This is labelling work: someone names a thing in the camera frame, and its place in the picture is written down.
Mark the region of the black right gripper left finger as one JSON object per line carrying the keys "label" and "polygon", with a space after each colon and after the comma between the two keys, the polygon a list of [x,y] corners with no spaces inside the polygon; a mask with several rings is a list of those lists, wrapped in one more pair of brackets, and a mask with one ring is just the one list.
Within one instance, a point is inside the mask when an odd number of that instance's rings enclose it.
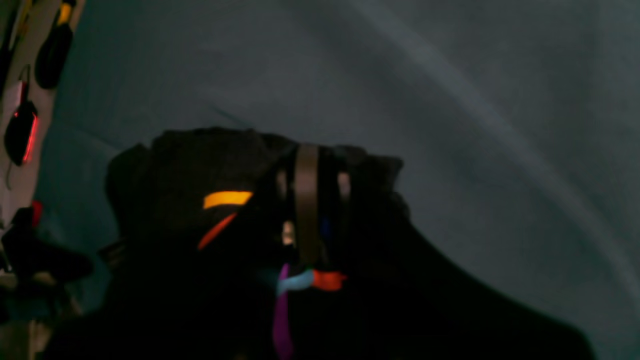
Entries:
{"label": "black right gripper left finger", "polygon": [[274,168],[274,184],[265,185],[266,191],[276,191],[276,203],[264,209],[259,201],[267,193],[256,194],[240,211],[242,220],[253,224],[256,230],[267,230],[277,221],[292,223],[293,244],[302,272],[290,275],[288,262],[281,267],[275,285],[275,305],[272,322],[272,344],[279,360],[292,360],[295,346],[290,326],[290,292],[311,289],[315,280],[314,266],[321,261],[319,226],[320,148],[317,145],[298,145],[286,155],[281,165]]}

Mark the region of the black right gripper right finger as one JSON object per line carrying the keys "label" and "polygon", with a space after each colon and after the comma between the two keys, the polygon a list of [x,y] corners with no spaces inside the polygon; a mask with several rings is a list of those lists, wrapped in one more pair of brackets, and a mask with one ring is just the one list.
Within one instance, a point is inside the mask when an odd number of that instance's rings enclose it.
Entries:
{"label": "black right gripper right finger", "polygon": [[321,173],[337,214],[327,257],[347,309],[322,360],[593,360],[583,333],[478,281],[416,230],[366,177]]}

